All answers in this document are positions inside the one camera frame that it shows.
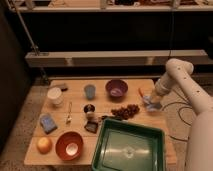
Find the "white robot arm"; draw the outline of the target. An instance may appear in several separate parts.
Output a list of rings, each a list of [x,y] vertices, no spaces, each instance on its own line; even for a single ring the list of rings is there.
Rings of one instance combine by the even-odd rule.
[[[190,62],[169,59],[151,93],[151,102],[159,102],[179,85],[197,114],[190,128],[185,171],[213,171],[213,98],[191,78],[193,69]]]

